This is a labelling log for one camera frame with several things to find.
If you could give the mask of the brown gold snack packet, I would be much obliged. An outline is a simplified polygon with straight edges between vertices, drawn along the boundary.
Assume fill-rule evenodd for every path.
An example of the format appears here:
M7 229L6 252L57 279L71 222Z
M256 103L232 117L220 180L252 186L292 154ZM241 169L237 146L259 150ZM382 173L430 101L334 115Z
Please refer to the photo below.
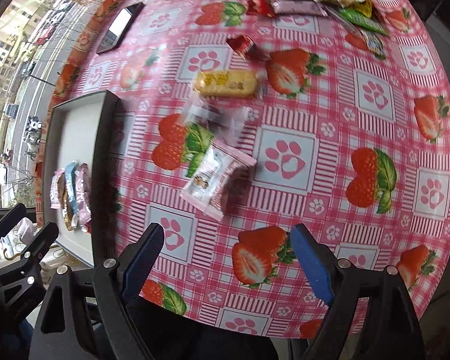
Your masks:
M68 194L66 190L65 183L62 183L60 192L60 204L61 204L61 215L63 217L66 229L71 232L75 230L75 225L72 223L73 212L68 200Z

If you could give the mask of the clear dark snack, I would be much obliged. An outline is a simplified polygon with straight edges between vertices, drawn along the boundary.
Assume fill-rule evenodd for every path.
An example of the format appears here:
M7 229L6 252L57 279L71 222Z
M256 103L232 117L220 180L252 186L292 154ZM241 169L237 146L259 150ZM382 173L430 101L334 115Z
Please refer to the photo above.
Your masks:
M185 102L178 117L178 125L199 125L229 146L236 146L249 116L249 108L238 106L218 108L199 94L193 93Z

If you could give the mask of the light blue snack packet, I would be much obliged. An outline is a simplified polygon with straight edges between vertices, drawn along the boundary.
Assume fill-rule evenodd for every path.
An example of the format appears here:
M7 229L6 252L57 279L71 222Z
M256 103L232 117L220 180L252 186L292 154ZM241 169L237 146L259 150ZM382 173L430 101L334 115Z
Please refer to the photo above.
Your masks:
M76 168L78 163L73 161L65 167L65 188L67 197L67 228L73 231L79 224L79 209L75 192Z

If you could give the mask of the pink mauve snack bar packet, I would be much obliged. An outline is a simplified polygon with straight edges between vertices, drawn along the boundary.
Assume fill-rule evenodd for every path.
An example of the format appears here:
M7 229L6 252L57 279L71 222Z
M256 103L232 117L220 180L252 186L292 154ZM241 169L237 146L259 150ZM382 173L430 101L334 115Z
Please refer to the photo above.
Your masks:
M75 197L79 210L79 225L84 228L91 220L90 182L88 164L81 163L75 170Z

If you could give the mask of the yellow snack packet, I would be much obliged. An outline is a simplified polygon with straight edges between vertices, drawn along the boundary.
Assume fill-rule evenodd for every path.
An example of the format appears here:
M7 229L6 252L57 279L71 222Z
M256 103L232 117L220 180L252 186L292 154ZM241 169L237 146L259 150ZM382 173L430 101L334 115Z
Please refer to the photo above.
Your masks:
M351 8L356 12L362 14L363 16L370 19L373 13L373 2L372 0L364 0L363 2L354 2Z

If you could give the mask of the grey cardboard box tray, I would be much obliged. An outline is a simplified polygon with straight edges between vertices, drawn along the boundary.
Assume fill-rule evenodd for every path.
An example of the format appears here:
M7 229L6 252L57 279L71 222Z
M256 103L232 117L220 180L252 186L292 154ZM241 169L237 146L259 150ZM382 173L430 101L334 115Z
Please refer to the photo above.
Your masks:
M94 258L107 256L105 236L101 234L106 214L104 205L108 183L107 162L112 137L111 124L119 97L108 90L65 101L52 108L44 143L42 169L43 222L53 222L59 229L57 243L82 263L92 267ZM50 208L50 186L54 172L71 162L88 164L90 182L91 234L78 226L69 232L61 210Z

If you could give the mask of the strawberry paw print tablecloth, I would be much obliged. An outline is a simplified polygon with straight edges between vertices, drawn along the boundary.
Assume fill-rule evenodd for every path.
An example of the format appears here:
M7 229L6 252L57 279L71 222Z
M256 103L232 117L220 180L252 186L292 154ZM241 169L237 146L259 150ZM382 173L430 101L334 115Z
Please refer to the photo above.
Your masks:
M51 104L108 90L120 98L107 162L107 255L150 223L165 243L148 300L190 320L251 335L299 337L324 317L289 244L305 224L338 258L395 265L417 314L450 257L450 84L408 0L372 0L389 35L371 52L335 20L248 16L248 0L98 0L68 54ZM142 2L121 45L97 47L122 8ZM270 56L226 43L250 37ZM207 151L203 127L178 125L199 72L250 70L253 97L239 175L221 222L180 193Z

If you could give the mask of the green snack packet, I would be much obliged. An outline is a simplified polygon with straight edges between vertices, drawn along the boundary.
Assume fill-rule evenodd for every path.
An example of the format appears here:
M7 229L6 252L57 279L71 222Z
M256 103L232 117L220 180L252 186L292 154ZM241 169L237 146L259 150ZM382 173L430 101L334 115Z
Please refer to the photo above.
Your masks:
M371 18L367 18L363 14L353 10L351 8L341 8L338 10L338 14L344 20L347 20L349 23L357 25L363 29L368 31L372 31L374 33L379 33L384 36L388 36L389 32L380 22L374 21Z

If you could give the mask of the yellow biscuit packet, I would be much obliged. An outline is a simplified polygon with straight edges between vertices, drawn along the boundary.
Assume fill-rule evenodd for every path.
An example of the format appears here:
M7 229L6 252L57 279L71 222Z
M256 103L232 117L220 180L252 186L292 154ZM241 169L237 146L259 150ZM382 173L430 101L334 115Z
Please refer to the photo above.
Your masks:
M202 71L193 81L194 91L206 97L248 98L258 87L257 77L250 70Z

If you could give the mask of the pink white snack packet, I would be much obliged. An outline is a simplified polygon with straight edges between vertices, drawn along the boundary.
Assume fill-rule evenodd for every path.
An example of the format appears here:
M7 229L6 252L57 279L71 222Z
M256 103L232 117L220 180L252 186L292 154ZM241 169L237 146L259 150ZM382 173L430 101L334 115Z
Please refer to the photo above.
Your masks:
M54 172L50 186L50 208L58 210L62 207L65 192L65 169L60 168Z
M180 197L203 214L221 222L228 186L236 172L255 167L257 160L214 138Z

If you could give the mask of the small red candy packet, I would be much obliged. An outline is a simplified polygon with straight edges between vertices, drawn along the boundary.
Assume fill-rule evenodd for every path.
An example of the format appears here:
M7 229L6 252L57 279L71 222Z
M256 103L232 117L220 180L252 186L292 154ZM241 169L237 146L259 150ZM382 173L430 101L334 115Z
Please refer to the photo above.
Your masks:
M233 52L245 60L267 61L270 56L260 49L256 43L246 35L237 35L226 39L226 44Z

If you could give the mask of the long mauve snack bar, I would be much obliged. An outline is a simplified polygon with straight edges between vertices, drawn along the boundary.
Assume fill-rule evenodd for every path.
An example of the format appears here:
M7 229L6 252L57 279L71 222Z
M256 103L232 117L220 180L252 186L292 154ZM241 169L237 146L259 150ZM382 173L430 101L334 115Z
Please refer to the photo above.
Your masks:
M278 0L271 5L277 15L328 16L319 4L309 0Z

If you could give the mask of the red snack packet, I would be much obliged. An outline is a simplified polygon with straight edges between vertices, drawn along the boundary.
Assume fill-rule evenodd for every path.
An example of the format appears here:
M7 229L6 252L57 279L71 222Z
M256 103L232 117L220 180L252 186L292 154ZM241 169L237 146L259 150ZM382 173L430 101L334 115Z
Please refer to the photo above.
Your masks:
M92 233L91 222L87 222L87 223L84 225L84 229L86 230L87 233L91 234L91 233Z

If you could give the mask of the black smartphone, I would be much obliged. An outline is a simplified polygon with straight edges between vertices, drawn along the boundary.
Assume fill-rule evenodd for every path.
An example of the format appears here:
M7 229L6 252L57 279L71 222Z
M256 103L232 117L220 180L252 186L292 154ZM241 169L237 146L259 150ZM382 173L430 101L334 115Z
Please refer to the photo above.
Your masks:
M131 4L128 7L122 8L118 15L107 28L105 35L101 39L97 47L97 54L102 55L111 50L117 49L129 28L132 26L137 16L142 12L145 5L142 2Z

